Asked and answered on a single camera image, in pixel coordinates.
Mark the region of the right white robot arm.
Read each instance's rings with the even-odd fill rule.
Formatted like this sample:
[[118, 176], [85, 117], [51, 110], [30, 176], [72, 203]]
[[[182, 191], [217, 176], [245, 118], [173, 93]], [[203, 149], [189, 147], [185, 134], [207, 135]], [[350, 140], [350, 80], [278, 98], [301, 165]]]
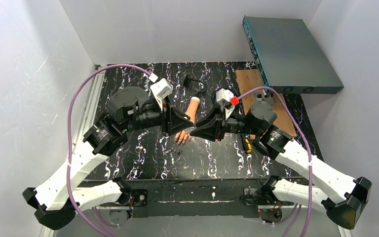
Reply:
[[274, 125], [277, 115], [265, 102], [255, 102], [246, 115], [236, 112], [225, 115], [216, 105], [196, 123], [191, 136], [219, 141], [226, 133], [255, 136], [253, 147], [262, 155], [283, 164], [306, 179], [313, 186], [296, 184], [272, 175], [247, 199], [254, 205], [261, 202], [288, 201], [326, 213], [335, 224], [352, 230], [366, 207], [372, 182], [365, 177], [353, 178], [308, 154], [292, 136]]

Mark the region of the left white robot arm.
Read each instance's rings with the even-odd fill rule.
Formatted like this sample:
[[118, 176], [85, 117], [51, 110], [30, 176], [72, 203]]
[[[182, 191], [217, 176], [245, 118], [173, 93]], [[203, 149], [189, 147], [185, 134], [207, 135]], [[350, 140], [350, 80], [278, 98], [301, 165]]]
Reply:
[[163, 135], [170, 136], [193, 123], [166, 95], [150, 97], [136, 86], [116, 92], [106, 111], [84, 134], [75, 153], [47, 181], [23, 192], [24, 200], [35, 209], [38, 222], [58, 230], [68, 225], [78, 211], [102, 204], [145, 206], [147, 190], [132, 188], [122, 178], [90, 188], [81, 189], [79, 185], [128, 141], [128, 132], [156, 126]]

